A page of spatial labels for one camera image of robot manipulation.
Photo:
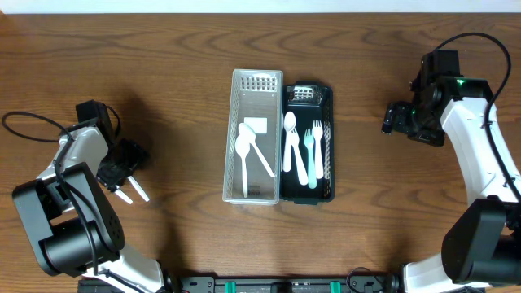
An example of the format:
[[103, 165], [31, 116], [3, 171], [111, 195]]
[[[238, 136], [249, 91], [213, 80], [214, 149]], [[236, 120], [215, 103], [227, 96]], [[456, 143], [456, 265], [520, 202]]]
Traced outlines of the white plastic fork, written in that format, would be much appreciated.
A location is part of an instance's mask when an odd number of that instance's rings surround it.
[[298, 132], [296, 129], [293, 129], [290, 132], [290, 143], [293, 148], [293, 151], [295, 153], [296, 158], [296, 171], [297, 171], [297, 177], [298, 181], [302, 186], [305, 186], [309, 183], [308, 176], [305, 170], [304, 162], [302, 160], [301, 154], [300, 154], [300, 138], [298, 135]]
[[316, 178], [322, 179], [324, 176], [323, 170], [323, 160], [322, 160], [322, 136], [323, 136], [323, 128], [322, 122], [320, 120], [315, 120], [313, 122], [313, 137], [315, 141], [315, 168], [316, 168]]

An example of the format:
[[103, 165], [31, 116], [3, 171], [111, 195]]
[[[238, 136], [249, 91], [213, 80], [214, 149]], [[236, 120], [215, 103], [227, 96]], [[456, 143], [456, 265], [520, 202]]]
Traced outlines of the white plastic spoon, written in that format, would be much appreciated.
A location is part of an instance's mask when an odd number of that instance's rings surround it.
[[122, 200], [124, 200], [127, 204], [132, 204], [133, 200], [121, 189], [115, 190], [114, 194], [120, 197]]
[[284, 145], [284, 154], [282, 158], [282, 170], [285, 173], [291, 171], [291, 141], [290, 133], [296, 126], [296, 117], [293, 112], [287, 112], [284, 116], [283, 127], [286, 131], [286, 140]]
[[147, 195], [146, 191], [141, 187], [141, 185], [138, 183], [138, 181], [133, 176], [128, 176], [127, 179], [129, 180], [129, 182], [133, 186], [133, 188], [138, 192], [140, 197], [145, 202], [149, 202], [150, 201], [149, 196]]

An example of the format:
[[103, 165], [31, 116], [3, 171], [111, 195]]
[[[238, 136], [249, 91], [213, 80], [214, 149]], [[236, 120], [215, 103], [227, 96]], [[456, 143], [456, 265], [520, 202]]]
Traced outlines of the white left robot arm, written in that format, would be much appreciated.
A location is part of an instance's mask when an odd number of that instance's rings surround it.
[[107, 152], [97, 127], [73, 130], [60, 137], [47, 169], [13, 190], [37, 262], [50, 276], [98, 278], [124, 292], [170, 292], [160, 264], [126, 243], [97, 182]]

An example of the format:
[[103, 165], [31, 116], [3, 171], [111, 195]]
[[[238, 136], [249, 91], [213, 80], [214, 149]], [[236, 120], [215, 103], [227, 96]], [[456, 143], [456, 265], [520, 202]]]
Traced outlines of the white plastic utensil handle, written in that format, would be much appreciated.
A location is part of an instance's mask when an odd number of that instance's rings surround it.
[[261, 163], [265, 167], [265, 170], [269, 174], [269, 176], [274, 177], [274, 172], [273, 172], [272, 168], [269, 166], [268, 161], [266, 160], [263, 153], [261, 152], [261, 150], [259, 149], [259, 147], [256, 144], [256, 133], [254, 132], [254, 130], [246, 123], [239, 123], [238, 131], [253, 146], [254, 150], [256, 151]]
[[235, 150], [241, 159], [242, 169], [242, 185], [243, 185], [243, 197], [248, 197], [248, 182], [247, 182], [247, 166], [246, 158], [250, 151], [250, 144], [243, 135], [239, 135], [235, 140]]

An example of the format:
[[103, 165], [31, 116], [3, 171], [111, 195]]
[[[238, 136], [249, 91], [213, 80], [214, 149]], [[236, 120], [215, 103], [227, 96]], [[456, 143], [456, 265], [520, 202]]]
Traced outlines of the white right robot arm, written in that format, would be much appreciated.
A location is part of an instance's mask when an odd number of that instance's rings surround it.
[[520, 284], [520, 172], [497, 123], [483, 79], [437, 75], [411, 82], [411, 102], [390, 103], [382, 131], [441, 147], [450, 140], [467, 210], [440, 253], [402, 269], [405, 292], [479, 291]]

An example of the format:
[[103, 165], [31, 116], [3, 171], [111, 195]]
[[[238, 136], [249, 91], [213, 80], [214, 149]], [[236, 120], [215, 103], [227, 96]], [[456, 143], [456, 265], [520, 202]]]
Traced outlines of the pale green plastic fork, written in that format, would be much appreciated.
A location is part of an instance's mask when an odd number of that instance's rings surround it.
[[316, 177], [316, 169], [315, 169], [315, 163], [313, 158], [313, 146], [314, 146], [314, 139], [311, 129], [307, 129], [304, 133], [304, 145], [307, 149], [308, 154], [308, 169], [307, 169], [307, 175], [308, 175], [308, 187], [310, 189], [315, 189], [317, 187], [317, 177]]

